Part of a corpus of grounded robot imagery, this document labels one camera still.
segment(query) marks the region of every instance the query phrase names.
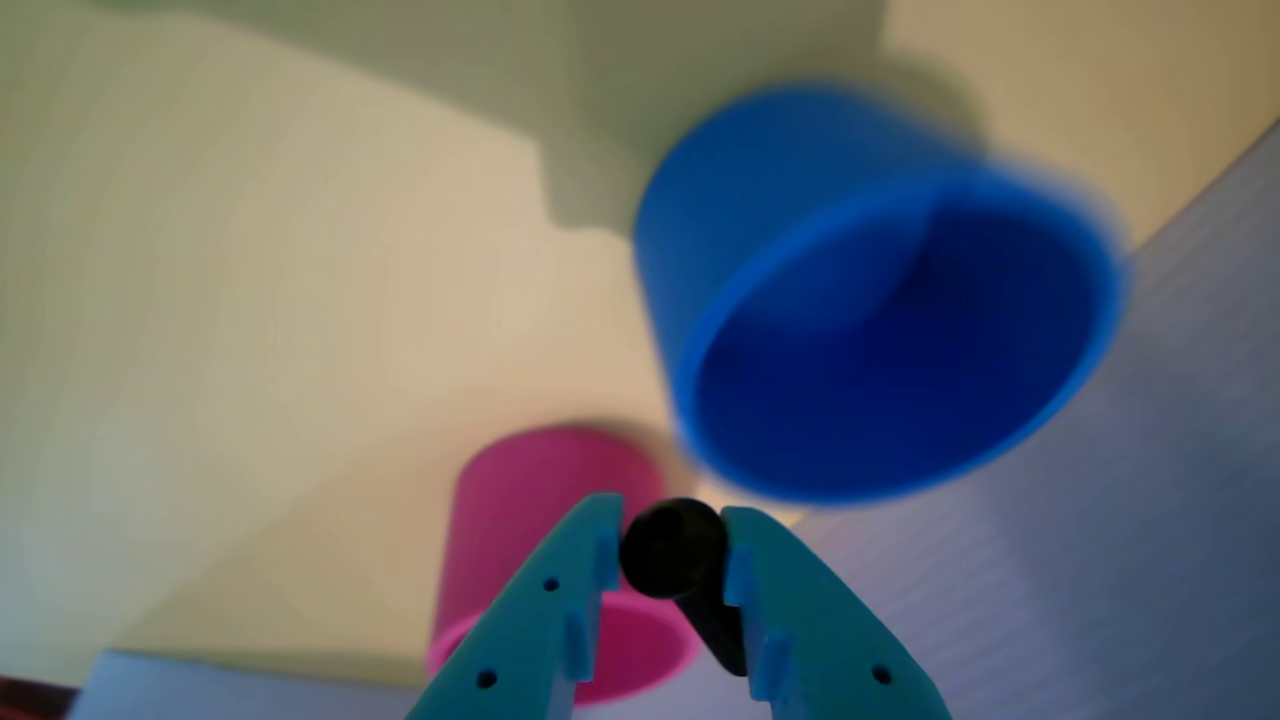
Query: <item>blue cup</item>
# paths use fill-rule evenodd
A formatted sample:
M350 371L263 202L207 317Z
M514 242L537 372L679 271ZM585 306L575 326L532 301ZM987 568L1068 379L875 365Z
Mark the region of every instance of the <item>blue cup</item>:
M685 443L803 502L1007 450L1097 364L1125 284L1078 209L833 85L695 128L645 191L635 252Z

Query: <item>plastic cup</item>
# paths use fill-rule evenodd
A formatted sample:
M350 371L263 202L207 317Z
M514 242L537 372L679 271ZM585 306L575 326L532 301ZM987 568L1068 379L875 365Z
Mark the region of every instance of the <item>plastic cup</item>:
M695 128L635 247L682 439L792 501L1004 452L1083 383L1123 304L1121 255L1079 208L835 85Z
M666 496L658 468L590 428L553 427L481 450L458 478L428 667L435 673L538 543L584 497L621 493L626 523ZM671 601L623 585L603 596L595 679L576 705L621 700L680 674L701 644Z

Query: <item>blue plastic cylinder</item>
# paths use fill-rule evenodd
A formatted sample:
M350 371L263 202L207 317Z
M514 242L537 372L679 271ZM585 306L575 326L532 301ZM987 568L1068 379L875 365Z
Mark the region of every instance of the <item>blue plastic cylinder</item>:
M664 159L636 263L680 433L785 500L869 500L1005 451L1114 334L1079 209L833 85L767 90Z

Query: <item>pink cup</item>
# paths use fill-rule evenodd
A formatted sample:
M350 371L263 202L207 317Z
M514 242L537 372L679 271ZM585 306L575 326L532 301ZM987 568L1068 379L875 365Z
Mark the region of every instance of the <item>pink cup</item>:
M458 479L428 653L434 674L507 580L580 500L621 493L626 523L666 493L662 474L631 445L581 427L527 430L481 450ZM618 528L621 533L625 528ZM671 601L645 597L623 582L604 593L595 679L575 705L621 700L680 674L700 641Z

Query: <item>pink plastic cylinder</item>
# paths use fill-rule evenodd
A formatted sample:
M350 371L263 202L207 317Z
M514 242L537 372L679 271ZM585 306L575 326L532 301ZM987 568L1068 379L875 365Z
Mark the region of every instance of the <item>pink plastic cylinder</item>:
M433 674L547 533L596 492L621 493L627 523L666 496L662 474L649 457L590 428L524 432L471 459L453 498L428 655ZM675 603L623 584L604 593L595 679L579 685L575 703L611 702L659 685L680 674L699 648Z

